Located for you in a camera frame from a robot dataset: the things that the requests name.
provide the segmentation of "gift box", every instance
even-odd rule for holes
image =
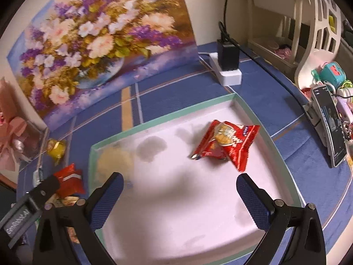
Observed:
[[[42,133],[19,117],[5,79],[0,80],[0,170],[15,171],[15,161],[30,161],[40,148]]]

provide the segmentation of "black power adapter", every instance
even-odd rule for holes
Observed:
[[[217,40],[218,64],[223,71],[239,68],[239,48],[226,39]]]

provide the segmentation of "power strip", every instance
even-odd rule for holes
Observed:
[[[210,63],[222,86],[232,86],[241,84],[241,70],[223,71],[218,64],[218,53],[210,53]]]

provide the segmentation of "yellow candy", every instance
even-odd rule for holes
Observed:
[[[59,161],[64,156],[66,150],[66,142],[64,140],[57,141],[50,139],[47,145],[47,154],[54,160],[55,165],[59,164]]]

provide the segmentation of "phone screen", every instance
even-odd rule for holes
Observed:
[[[315,98],[320,106],[324,122],[329,129],[330,140],[333,145],[334,166],[337,166],[347,154],[345,138],[341,120],[333,103],[331,94],[326,86],[313,90]]]

